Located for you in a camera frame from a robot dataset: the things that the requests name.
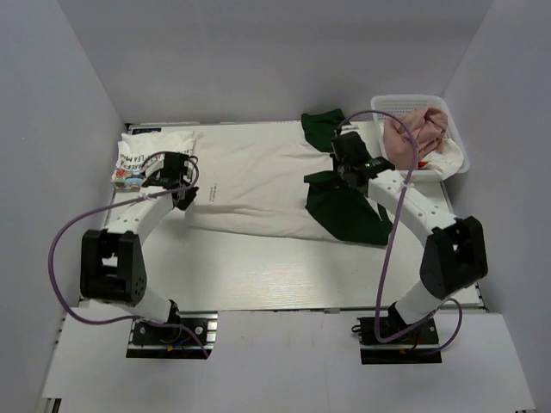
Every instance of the white wall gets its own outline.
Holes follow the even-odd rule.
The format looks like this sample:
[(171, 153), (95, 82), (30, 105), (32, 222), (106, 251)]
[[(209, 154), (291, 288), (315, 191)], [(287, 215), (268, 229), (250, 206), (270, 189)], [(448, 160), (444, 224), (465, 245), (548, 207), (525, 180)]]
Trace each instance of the white wall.
[[(107, 201), (123, 125), (54, 0), (3, 0), (0, 39), (0, 410), (27, 413), (62, 315), (49, 244), (68, 219)], [(83, 229), (68, 233), (56, 261), (73, 304)]]
[(495, 0), (444, 97), (467, 147), (449, 182), (455, 210), (478, 217), (490, 274), (538, 411), (551, 411), (551, 3)]
[(441, 95), (491, 0), (59, 0), (125, 122)]

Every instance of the dark green cloth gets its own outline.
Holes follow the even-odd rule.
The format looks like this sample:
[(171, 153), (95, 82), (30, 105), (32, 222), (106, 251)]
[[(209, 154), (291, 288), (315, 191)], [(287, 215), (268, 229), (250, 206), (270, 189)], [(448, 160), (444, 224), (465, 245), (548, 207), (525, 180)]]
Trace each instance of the dark green cloth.
[(333, 152), (331, 139), (335, 138), (335, 129), (344, 120), (341, 109), (324, 114), (303, 114), (300, 117), (306, 141), (320, 152)]
[[(331, 140), (344, 119), (341, 109), (326, 114), (303, 114), (306, 140), (319, 151), (332, 152)], [(330, 170), (305, 176), (304, 182), (310, 185), (307, 211), (333, 237), (351, 243), (387, 245), (392, 223), (385, 208), (379, 205), (377, 214), (362, 194), (337, 185), (337, 176)]]

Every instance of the clothing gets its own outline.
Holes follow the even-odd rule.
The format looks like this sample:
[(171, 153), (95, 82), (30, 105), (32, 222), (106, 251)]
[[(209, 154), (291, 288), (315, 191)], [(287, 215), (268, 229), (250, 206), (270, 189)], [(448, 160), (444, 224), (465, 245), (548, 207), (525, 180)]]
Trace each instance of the clothing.
[(331, 168), (304, 140), (299, 122), (198, 126), (199, 191), (190, 227), (335, 242), (305, 209), (304, 175)]
[(300, 123), (306, 141), (320, 152), (333, 152), (331, 140), (335, 138), (335, 129), (344, 120), (341, 109), (324, 114), (303, 114)]
[[(418, 145), (418, 160), (433, 151), (441, 152), (443, 138), (448, 129), (448, 115), (438, 108), (420, 108), (408, 114), (398, 116), (412, 131)], [(413, 148), (407, 136), (407, 131), (396, 120), (385, 120), (383, 144), (388, 160), (398, 170), (410, 169)]]
[[(306, 140), (319, 151), (331, 152), (331, 140), (344, 119), (341, 109), (303, 114), (301, 123)], [(305, 176), (304, 182), (309, 184), (306, 210), (333, 237), (351, 243), (387, 245), (392, 224), (385, 208), (377, 206), (379, 213), (376, 213), (362, 194), (338, 186), (332, 170)]]
[(119, 156), (111, 176), (111, 183), (116, 188), (139, 191), (145, 176), (160, 167), (156, 161), (164, 159), (164, 155), (151, 159), (146, 165), (147, 173), (144, 174), (141, 167), (147, 157), (155, 152), (172, 151), (190, 156), (194, 153), (194, 131), (161, 131), (132, 135), (123, 133), (121, 137), (122, 141), (118, 142)]
[(440, 179), (448, 179), (463, 165), (463, 152), (461, 148), (451, 139), (442, 143), (441, 153), (433, 151), (423, 160), (427, 163), (424, 170), (434, 170)]
[(357, 191), (335, 184), (332, 171), (304, 177), (310, 185), (306, 209), (333, 237), (350, 243), (387, 245), (392, 223), (387, 210), (378, 206), (379, 214)]

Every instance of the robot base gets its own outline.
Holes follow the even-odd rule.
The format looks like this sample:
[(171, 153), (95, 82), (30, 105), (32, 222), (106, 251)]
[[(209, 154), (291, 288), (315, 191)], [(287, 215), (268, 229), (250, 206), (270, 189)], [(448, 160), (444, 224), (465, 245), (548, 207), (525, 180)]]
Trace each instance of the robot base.
[[(180, 324), (195, 332), (195, 335), (210, 354), (216, 336), (216, 315), (186, 315)], [(180, 330), (152, 327), (146, 323), (134, 323), (127, 347), (127, 358), (138, 359), (195, 359), (206, 357), (194, 340)], [(188, 340), (177, 345), (182, 339)]]
[[(438, 347), (438, 333), (434, 320), (420, 325), (409, 335), (397, 342), (382, 344), (375, 338), (375, 318), (358, 318), (353, 332), (360, 337), (362, 364), (435, 364), (442, 363), (440, 352), (432, 352)], [(381, 318), (381, 335), (390, 336), (385, 318)]]

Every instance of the pink cloth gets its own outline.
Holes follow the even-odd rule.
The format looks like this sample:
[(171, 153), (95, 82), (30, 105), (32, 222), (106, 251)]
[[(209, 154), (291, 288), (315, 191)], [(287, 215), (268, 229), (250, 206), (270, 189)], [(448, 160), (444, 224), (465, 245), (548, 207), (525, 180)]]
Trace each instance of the pink cloth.
[[(417, 140), (418, 161), (434, 150), (441, 152), (444, 134), (448, 129), (448, 115), (445, 112), (438, 108), (420, 108), (398, 116), (398, 119), (410, 128)], [(388, 160), (396, 165), (397, 170), (410, 169), (413, 148), (405, 128), (394, 119), (385, 120), (383, 144)]]

